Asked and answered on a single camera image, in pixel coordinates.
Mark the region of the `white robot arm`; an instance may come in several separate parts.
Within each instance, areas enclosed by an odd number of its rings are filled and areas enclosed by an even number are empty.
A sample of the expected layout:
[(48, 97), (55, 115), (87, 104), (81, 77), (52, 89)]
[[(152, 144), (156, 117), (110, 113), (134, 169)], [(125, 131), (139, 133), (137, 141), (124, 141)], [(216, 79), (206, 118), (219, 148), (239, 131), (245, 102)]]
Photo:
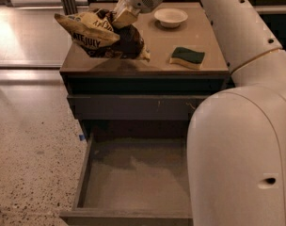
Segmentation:
[(286, 226), (286, 51), (248, 0), (200, 0), (232, 89), (187, 134), (194, 226)]

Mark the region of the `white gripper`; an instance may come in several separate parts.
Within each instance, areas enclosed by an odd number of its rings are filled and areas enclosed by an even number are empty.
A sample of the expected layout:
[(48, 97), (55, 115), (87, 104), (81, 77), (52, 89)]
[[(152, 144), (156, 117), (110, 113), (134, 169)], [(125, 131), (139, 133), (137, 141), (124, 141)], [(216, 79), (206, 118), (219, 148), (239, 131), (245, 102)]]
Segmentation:
[(149, 13), (157, 8), (163, 0), (122, 0), (122, 5), (114, 8), (112, 25), (121, 29), (137, 21), (140, 12)]

